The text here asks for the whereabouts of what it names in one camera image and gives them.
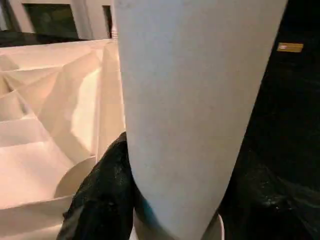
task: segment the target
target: white cylinder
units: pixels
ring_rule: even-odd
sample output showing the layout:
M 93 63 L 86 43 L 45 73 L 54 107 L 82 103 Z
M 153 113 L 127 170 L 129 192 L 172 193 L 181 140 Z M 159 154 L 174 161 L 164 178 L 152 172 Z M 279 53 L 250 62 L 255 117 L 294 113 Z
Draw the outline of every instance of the white cylinder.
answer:
M 137 214 L 148 228 L 202 238 L 229 183 L 286 2 L 115 1 L 129 158 L 145 198 Z M 152 239 L 164 237 L 155 231 Z

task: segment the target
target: black surface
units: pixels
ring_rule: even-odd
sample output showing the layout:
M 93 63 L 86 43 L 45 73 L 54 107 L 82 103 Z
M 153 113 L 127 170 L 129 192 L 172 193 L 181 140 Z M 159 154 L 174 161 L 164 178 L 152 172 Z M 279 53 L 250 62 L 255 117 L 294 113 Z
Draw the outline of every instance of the black surface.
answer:
M 65 42 L 85 41 L 67 37 L 48 36 L 36 33 L 15 31 L 0 31 L 0 48 L 26 45 L 55 44 Z
M 227 240 L 320 239 L 319 9 L 288 3 L 220 207 Z

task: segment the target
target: cardboard divider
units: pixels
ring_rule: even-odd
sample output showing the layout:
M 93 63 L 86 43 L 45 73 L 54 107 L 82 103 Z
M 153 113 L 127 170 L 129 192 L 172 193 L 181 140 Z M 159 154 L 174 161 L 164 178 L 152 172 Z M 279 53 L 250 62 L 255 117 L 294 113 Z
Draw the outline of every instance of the cardboard divider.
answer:
M 94 52 L 65 65 L 38 114 L 56 144 L 75 164 L 96 155 L 100 67 Z
M 3 74 L 0 75 L 0 98 L 3 95 L 6 95 L 11 92 L 11 88 L 8 85 L 8 82 L 4 78 Z
M 71 201 L 67 196 L 0 210 L 0 239 L 60 225 Z
M 13 90 L 32 84 L 48 75 L 57 73 L 60 67 L 48 67 L 32 70 L 14 70 L 3 72 L 3 78 L 8 82 Z
M 19 66 L 6 55 L 0 55 L 0 71 L 17 70 Z
M 98 151 L 125 130 L 118 47 L 100 40 L 0 54 L 0 239 L 54 240 Z
M 36 118 L 1 122 L 0 135 L 0 209 L 52 199 L 74 164 L 42 124 Z
M 21 119 L 31 114 L 24 101 L 13 91 L 0 97 L 0 122 Z
M 126 129 L 118 44 L 111 42 L 103 50 L 99 101 L 99 134 L 97 157 Z
M 57 48 L 54 52 L 50 48 L 36 51 L 24 51 L 0 56 L 3 71 L 32 70 L 50 67 L 61 67 L 91 52 L 89 47 L 79 46 L 70 49 Z

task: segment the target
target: gold label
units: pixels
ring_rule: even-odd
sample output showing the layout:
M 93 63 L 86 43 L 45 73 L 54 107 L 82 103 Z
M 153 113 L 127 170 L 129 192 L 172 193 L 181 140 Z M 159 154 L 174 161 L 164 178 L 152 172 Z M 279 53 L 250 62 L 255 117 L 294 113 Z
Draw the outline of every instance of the gold label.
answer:
M 278 52 L 287 52 L 287 53 L 301 53 L 304 48 L 302 43 L 286 43 L 279 42 Z

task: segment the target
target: black glove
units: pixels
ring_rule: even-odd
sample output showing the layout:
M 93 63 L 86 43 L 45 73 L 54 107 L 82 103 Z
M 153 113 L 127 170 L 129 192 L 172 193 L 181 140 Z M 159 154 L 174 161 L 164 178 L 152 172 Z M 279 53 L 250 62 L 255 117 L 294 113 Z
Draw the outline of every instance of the black glove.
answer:
M 134 188 L 124 132 L 84 179 L 63 215 L 57 240 L 128 240 Z

